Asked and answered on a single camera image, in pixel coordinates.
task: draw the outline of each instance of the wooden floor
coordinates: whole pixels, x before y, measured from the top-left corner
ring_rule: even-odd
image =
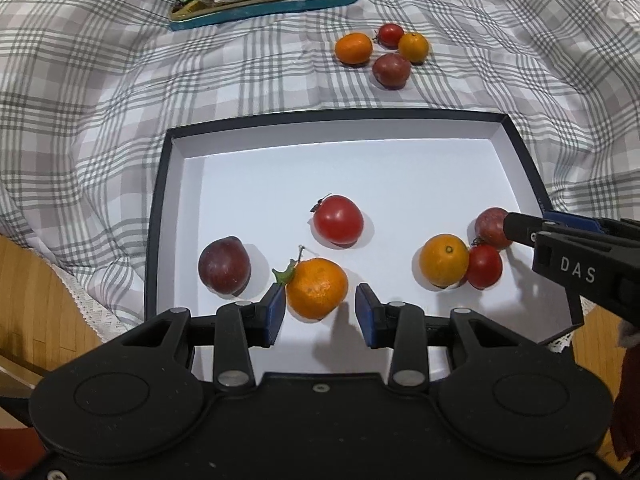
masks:
[[[601,377],[614,396],[624,354],[616,347],[617,324],[613,314],[598,307],[574,338],[576,361]],[[99,344],[49,266],[0,236],[0,352],[53,370]],[[623,466],[608,436],[600,455],[615,468]]]

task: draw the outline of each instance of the checkered fabric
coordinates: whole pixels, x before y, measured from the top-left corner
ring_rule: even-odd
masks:
[[[142,318],[164,133],[283,110],[504,112],[560,210],[640,218],[640,0],[360,0],[171,32],[172,0],[0,0],[0,231]],[[332,57],[384,22],[423,33],[402,91]]]

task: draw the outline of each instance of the yellow orange fruit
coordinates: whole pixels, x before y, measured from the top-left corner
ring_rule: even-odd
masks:
[[[412,63],[422,63],[429,53],[429,41],[420,32],[408,32],[400,38],[398,52]]]
[[[369,36],[352,32],[335,42],[335,57],[347,65],[366,63],[373,53],[373,43]]]
[[[425,243],[420,251],[419,263],[420,272],[433,285],[453,285],[466,274],[469,249],[457,236],[437,235]]]
[[[302,317],[322,319],[344,301],[348,288],[347,275],[338,264],[324,258],[304,260],[287,283],[287,303]]]

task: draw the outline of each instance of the bolt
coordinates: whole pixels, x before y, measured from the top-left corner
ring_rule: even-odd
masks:
[[[62,471],[54,469],[47,473],[47,480],[66,480],[66,475]]]
[[[418,370],[400,370],[393,375],[393,379],[400,386],[413,387],[420,386],[426,380],[426,377]]]
[[[228,388],[237,388],[249,382],[249,375],[242,370],[226,370],[218,375],[218,382]]]

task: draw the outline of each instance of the green leaf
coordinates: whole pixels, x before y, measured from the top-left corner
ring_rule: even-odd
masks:
[[[297,264],[298,262],[296,260],[290,260],[289,266],[283,271],[271,269],[271,272],[273,272],[273,275],[276,277],[276,283],[279,285],[287,285],[296,273]]]

